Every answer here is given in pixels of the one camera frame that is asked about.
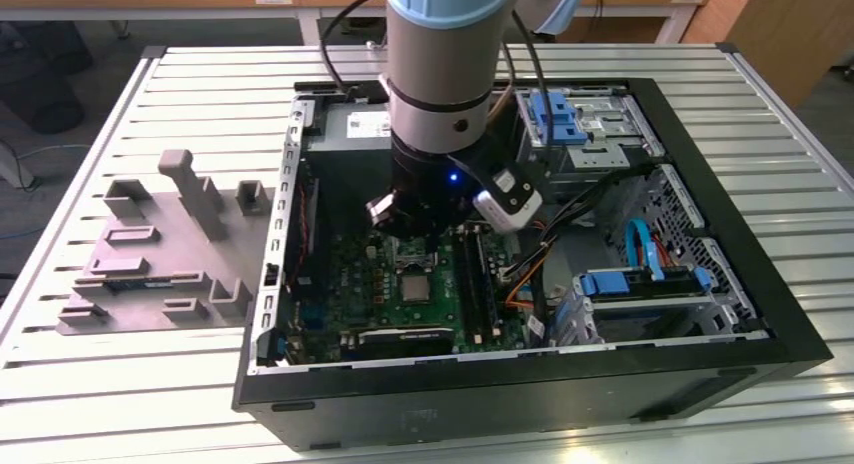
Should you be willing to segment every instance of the blue plastic latch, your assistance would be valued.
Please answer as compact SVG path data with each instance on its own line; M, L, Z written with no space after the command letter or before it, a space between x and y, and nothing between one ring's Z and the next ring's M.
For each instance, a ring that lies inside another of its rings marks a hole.
M586 296L593 296L597 293L597 281L594 281L593 276L590 274L585 274L580 281L582 283L582 293Z
M709 271L705 267L694 268L694 276L697 277L697 282L700 286L704 288L704 291L712 291L712 276L709 275Z
M629 281L622 272L606 271L592 275L597 282L600 294L626 294L629 292Z
M556 314L556 323L561 324L568 314L570 313L570 303L564 301L561 307L558 308L558 313Z
M556 138L554 143L561 145L584 145L588 142L588 133L578 129L576 125L576 107L566 101L566 97L560 92L549 93L552 101L552 114L554 117ZM546 126L546 103L540 92L532 93L532 108L537 127L541 129L544 142L549 140Z

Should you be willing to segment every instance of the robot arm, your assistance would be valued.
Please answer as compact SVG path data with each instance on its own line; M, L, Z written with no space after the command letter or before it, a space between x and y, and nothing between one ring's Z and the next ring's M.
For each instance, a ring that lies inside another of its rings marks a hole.
M437 237L473 206L500 232L542 197L487 128L502 35L517 0L387 0L393 186L369 203L375 228Z

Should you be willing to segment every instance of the expansion slot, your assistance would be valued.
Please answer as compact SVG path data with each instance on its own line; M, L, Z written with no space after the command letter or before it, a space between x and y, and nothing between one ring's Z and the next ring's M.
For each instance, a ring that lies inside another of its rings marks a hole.
M478 258L481 261L481 274L482 281L482 312L485 319L485 328L493 330L493 337L501 335L501 319L498 317L498 309L495 307L495 289L493 288L493 275L490 274L490 266L487 262L486 249L483 247L483 239L481 238L481 232L475 231L475 244L478 245Z
M458 294L461 297L461 309L463 311L463 328L471 344L483 343L483 326L479 319L478 282L471 272L470 248L466 242L466 234L461 233L454 239L454 273L457 275Z
M481 233L469 226L458 234L458 248L454 255L458 260L455 270L463 307L466 329L473 329L477 344L501 336L501 320L495 308L495 291L487 263Z

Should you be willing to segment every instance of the sticker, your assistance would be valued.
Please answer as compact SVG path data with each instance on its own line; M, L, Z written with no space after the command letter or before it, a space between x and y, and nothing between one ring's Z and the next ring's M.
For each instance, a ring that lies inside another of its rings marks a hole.
M514 179L513 174L510 174L510 171L508 169L505 169L498 174L498 176L495 176L495 185L506 193L510 192L510 189L513 189L513 186L517 185L517 180Z
M347 116L347 138L391 137L389 112L351 112Z
M600 129L602 130L602 123L597 119L585 119L582 120L582 124L586 129Z
M544 334L546 333L546 326L540 322L540 319L534 317L534 314L529 317L529 329L532 329L532 332L541 338L544 337Z
M270 4L274 6L290 6L294 4L293 0L255 0L255 4Z

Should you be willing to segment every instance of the aluminum slotted table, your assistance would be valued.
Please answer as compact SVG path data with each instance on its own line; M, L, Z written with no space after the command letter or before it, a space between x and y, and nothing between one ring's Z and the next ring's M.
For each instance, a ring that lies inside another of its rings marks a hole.
M66 337L54 327L93 252L114 178L154 191L186 148L217 187L277 182L294 83L317 50L171 48L147 56L0 310L0 462L277 462L303 456L231 411L243 328ZM524 77L525 49L513 48ZM345 79L385 53L333 50ZM349 462L757 462L854 459L854 181L750 69L714 46L544 47L550 77L652 77L836 359L686 421L310 454Z

